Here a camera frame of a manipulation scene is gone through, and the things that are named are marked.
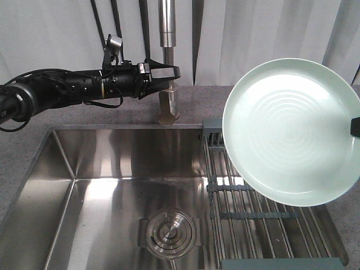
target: drying rack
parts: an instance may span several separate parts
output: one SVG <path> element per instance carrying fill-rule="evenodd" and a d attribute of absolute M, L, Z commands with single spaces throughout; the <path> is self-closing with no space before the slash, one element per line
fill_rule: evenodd
<path fill-rule="evenodd" d="M 218 267 L 226 259 L 348 256 L 324 205 L 299 208 L 254 191 L 224 146 L 221 119 L 203 121 L 210 219 Z"/>

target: drain strainer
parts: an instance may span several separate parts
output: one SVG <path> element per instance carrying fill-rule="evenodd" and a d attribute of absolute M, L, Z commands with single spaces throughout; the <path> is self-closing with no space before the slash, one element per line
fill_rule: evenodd
<path fill-rule="evenodd" d="M 177 259 L 193 247 L 195 226 L 180 210 L 164 211 L 154 216 L 146 227 L 146 244 L 161 259 Z"/>

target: countertop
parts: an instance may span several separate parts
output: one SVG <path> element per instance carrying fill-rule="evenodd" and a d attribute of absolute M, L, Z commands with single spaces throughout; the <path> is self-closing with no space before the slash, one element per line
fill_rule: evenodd
<path fill-rule="evenodd" d="M 177 124 L 201 124 L 222 116 L 232 87 L 178 87 L 180 119 Z M 47 110 L 33 117 L 24 129 L 0 133 L 0 222 L 16 199 L 24 175 L 47 131 L 64 124 L 157 124 L 158 95 L 139 101 L 126 98 L 118 109 L 77 105 Z M 360 268 L 360 181 L 342 197 L 327 204 L 349 255 L 347 270 Z"/>

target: faucet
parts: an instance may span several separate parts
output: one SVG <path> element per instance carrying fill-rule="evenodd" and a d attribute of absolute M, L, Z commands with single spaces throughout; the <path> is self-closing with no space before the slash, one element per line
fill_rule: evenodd
<path fill-rule="evenodd" d="M 174 65 L 175 0 L 159 0 L 160 46 L 163 48 L 164 64 Z M 169 81 L 169 88 L 159 92 L 161 125 L 172 125 L 179 119 L 178 92 L 174 81 Z"/>

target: plate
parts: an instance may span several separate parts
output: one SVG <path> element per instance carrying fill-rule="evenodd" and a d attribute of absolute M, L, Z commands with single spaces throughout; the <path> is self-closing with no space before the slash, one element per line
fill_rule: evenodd
<path fill-rule="evenodd" d="M 283 58 L 248 72 L 223 113 L 230 160 L 255 190 L 279 203 L 314 206 L 344 194 L 360 176 L 360 116 L 351 86 L 318 63 Z"/>

